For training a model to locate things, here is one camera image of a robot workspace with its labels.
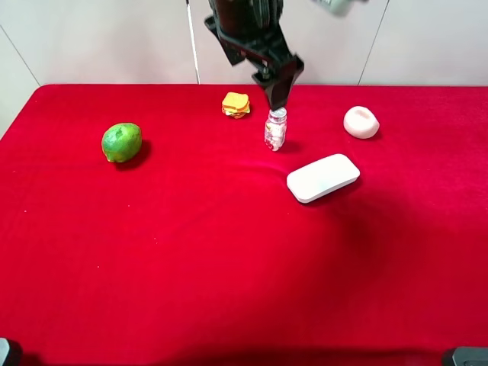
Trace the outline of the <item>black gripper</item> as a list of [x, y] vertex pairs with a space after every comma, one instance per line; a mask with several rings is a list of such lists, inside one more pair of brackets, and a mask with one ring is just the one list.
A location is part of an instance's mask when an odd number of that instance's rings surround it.
[[287, 46], [279, 24], [284, 3], [274, 0], [210, 1], [207, 29], [218, 39], [230, 64], [244, 60], [256, 69], [253, 79], [262, 85], [272, 111], [284, 108], [304, 70], [298, 55]]

